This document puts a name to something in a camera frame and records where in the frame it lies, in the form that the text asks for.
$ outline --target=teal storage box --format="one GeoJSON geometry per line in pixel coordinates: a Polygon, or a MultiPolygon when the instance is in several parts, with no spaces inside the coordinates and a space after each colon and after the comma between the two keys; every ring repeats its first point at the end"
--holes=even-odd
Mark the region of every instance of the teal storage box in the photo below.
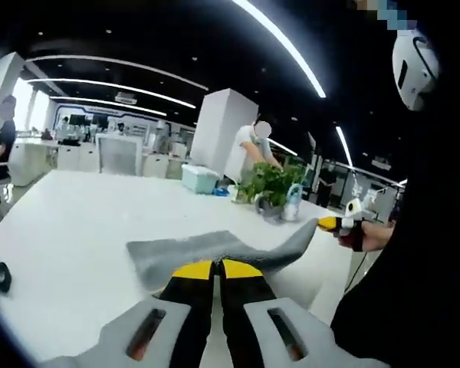
{"type": "Polygon", "coordinates": [[[212,194],[220,175],[204,166],[182,165],[182,184],[198,194],[212,194]]]}

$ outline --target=gray towel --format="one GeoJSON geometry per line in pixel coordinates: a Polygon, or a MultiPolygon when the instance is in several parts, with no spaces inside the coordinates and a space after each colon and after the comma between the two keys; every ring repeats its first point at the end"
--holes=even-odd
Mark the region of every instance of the gray towel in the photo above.
{"type": "Polygon", "coordinates": [[[311,219],[282,245],[270,251],[254,249],[228,231],[181,239],[131,241],[126,246],[143,286],[150,293],[156,293],[168,284],[177,268],[203,260],[232,259],[250,264],[264,274],[279,271],[305,253],[317,221],[311,219]]]}

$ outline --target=white helmet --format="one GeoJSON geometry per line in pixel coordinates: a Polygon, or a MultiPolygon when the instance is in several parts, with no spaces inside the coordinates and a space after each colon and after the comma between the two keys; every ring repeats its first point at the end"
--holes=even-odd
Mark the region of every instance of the white helmet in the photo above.
{"type": "Polygon", "coordinates": [[[417,30],[397,31],[392,64],[402,102],[409,110],[421,110],[439,75],[438,59],[427,39],[417,30]]]}

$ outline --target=black ceiling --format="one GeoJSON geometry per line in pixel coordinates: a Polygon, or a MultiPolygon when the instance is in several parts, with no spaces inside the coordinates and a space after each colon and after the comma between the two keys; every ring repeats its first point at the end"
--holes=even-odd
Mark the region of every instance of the black ceiling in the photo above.
{"type": "MultiPolygon", "coordinates": [[[[207,86],[209,91],[152,71],[103,61],[36,62],[49,77],[122,84],[194,104],[195,110],[136,94],[137,105],[167,112],[168,120],[190,126],[197,121],[207,93],[232,88],[259,104],[260,111],[277,117],[271,137],[285,146],[299,153],[307,150],[305,132],[309,131],[325,156],[346,162],[335,130],[340,125],[356,166],[405,179],[402,137],[406,127],[402,122],[406,110],[391,71],[395,33],[386,30],[384,21],[366,17],[345,0],[251,2],[301,52],[326,99],[318,97],[276,38],[230,0],[147,4],[125,0],[95,6],[51,3],[35,10],[34,16],[21,18],[6,44],[23,58],[54,54],[116,58],[207,86]],[[389,158],[390,172],[371,166],[373,156],[389,158]]],[[[113,100],[118,91],[88,84],[57,85],[71,97],[100,100],[113,100]]],[[[44,85],[40,88],[55,95],[44,85]]]]}

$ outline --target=green plant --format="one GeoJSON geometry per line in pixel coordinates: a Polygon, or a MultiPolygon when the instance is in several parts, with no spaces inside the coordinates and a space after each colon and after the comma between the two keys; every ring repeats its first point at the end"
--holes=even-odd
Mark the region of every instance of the green plant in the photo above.
{"type": "Polygon", "coordinates": [[[271,206],[283,206],[289,188],[301,183],[303,176],[303,166],[288,166],[280,170],[268,163],[256,163],[248,180],[238,187],[238,197],[243,202],[252,203],[257,194],[262,194],[271,206]]]}

